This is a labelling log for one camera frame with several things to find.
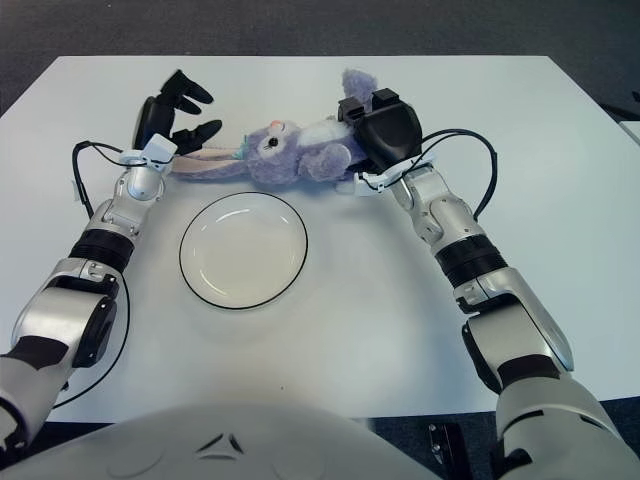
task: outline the black cable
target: black cable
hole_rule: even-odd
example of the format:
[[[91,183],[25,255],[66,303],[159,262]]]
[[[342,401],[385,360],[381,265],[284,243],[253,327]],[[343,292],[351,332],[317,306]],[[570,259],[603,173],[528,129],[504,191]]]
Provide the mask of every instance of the black cable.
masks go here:
[[[111,370],[113,370],[113,368],[118,363],[118,360],[120,360],[120,356],[122,355],[122,352],[124,351],[124,347],[127,344],[127,337],[129,336],[129,327],[131,326],[131,297],[129,295],[129,287],[127,286],[127,282],[124,279],[124,276],[122,277],[122,285],[124,285],[124,292],[125,292],[125,295],[127,297],[127,324],[126,324],[125,331],[124,331],[124,338],[122,339],[122,344],[120,345],[120,350],[118,350],[118,354],[116,355],[116,358],[113,359],[113,362],[111,362],[111,365],[109,366],[107,371],[104,372],[100,376],[100,378],[98,378],[98,380],[93,382],[91,385],[89,385],[87,388],[82,390],[80,393],[75,394],[73,397],[67,398],[66,400],[64,400],[64,401],[62,401],[60,403],[56,403],[52,407],[53,410],[55,410],[56,408],[60,408],[60,407],[62,407],[64,405],[67,405],[68,403],[71,403],[74,400],[77,400],[78,398],[82,397],[86,393],[88,393],[91,390],[93,390],[95,387],[97,387],[107,377],[107,375],[109,375],[109,373],[111,373]]]
[[[89,200],[87,189],[85,188],[84,183],[82,183],[80,170],[78,169],[78,154],[85,148],[89,148],[89,147],[92,147],[96,152],[102,155],[102,157],[105,160],[107,160],[108,162],[114,165],[117,165],[118,167],[125,167],[125,168],[144,167],[147,164],[146,162],[134,163],[134,164],[116,162],[112,158],[109,158],[109,156],[106,155],[102,150],[100,150],[100,148],[106,148],[108,150],[112,150],[117,153],[122,153],[122,150],[112,145],[107,145],[106,143],[92,142],[89,140],[85,140],[84,142],[80,142],[76,144],[76,146],[73,147],[73,152],[71,153],[71,166],[73,167],[73,179],[76,182],[76,185],[78,187],[78,195],[80,196],[80,202],[82,202],[82,205],[84,205],[84,208],[87,210],[87,215],[89,215],[89,218],[91,218],[93,217],[93,207],[91,206],[91,201]],[[155,163],[156,165],[167,165],[171,163],[171,161],[172,159],[169,159],[166,162],[151,160],[151,163]]]
[[[487,186],[487,190],[485,191],[484,195],[482,196],[482,199],[480,200],[480,203],[478,204],[478,208],[476,208],[476,211],[473,212],[473,219],[475,221],[478,221],[478,217],[480,216],[480,214],[484,211],[486,206],[491,201],[491,198],[493,197],[493,193],[495,192],[496,186],[498,184],[498,153],[493,148],[493,145],[491,145],[491,143],[486,138],[484,138],[482,135],[480,135],[479,133],[476,133],[476,132],[474,132],[472,130],[466,130],[466,129],[463,129],[463,128],[448,128],[448,129],[445,129],[445,130],[439,130],[437,132],[433,132],[433,133],[427,135],[426,137],[424,137],[422,140],[420,140],[420,145],[424,144],[425,142],[428,142],[429,140],[431,140],[433,138],[440,137],[442,135],[445,135],[445,136],[440,138],[440,139],[438,139],[438,140],[436,140],[431,145],[429,145],[429,147],[424,152],[422,152],[420,154],[420,156],[413,162],[411,167],[409,167],[407,170],[402,172],[402,175],[400,175],[400,177],[396,178],[393,182],[389,183],[388,185],[385,185],[385,188],[389,188],[389,187],[395,185],[400,180],[404,179],[407,174],[409,174],[409,173],[411,173],[411,172],[413,172],[415,170],[418,170],[417,167],[418,167],[418,164],[420,163],[420,160],[422,160],[422,158],[433,147],[435,147],[440,142],[443,142],[444,140],[446,140],[448,138],[457,137],[457,136],[473,137],[473,138],[479,140],[480,142],[482,142],[482,144],[485,147],[487,147],[487,149],[489,150],[489,155],[491,156],[491,179],[489,180],[489,185]],[[421,165],[420,168],[426,167],[426,166],[430,166],[430,165],[431,164]],[[367,186],[371,190],[378,191],[378,189],[375,188],[373,185],[371,185],[367,181],[366,178],[363,178],[363,180],[365,181],[365,183],[367,184]]]

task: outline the robot forearm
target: robot forearm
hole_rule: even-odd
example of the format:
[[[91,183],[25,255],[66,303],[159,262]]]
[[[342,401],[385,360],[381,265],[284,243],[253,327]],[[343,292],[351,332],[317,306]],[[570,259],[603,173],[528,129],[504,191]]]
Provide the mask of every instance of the robot forearm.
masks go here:
[[[475,314],[462,336],[478,376],[500,395],[496,477],[637,478],[637,457],[595,397],[571,378],[566,338],[469,207],[428,167],[393,189],[460,308]]]
[[[156,148],[163,147],[164,155]],[[143,150],[162,162],[175,145],[154,136]],[[89,221],[69,258],[54,268],[21,312],[13,349],[0,356],[0,447],[18,453],[40,430],[76,368],[102,357],[116,315],[121,274],[133,254],[149,209],[163,193],[161,171],[127,170],[113,199]]]

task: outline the stuffed animal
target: stuffed animal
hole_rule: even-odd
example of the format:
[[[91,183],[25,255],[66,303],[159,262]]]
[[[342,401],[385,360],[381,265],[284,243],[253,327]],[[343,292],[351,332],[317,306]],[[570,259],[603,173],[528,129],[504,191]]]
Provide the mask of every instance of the stuffed animal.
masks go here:
[[[377,81],[358,70],[342,75],[345,96],[355,97],[371,110]],[[288,185],[299,178],[317,182],[345,178],[347,169],[366,159],[344,122],[328,118],[300,128],[292,121],[276,120],[247,135],[239,150],[216,147],[174,159],[174,176],[190,181],[216,181],[248,173],[258,183]]]

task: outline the white plate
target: white plate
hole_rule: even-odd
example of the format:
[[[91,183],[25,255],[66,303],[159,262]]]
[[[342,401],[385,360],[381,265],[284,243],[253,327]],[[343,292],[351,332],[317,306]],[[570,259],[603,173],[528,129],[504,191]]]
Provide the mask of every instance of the white plate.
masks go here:
[[[180,268],[191,290],[232,309],[280,295],[306,256],[302,219],[289,204],[264,193],[216,200],[191,221],[180,244]]]

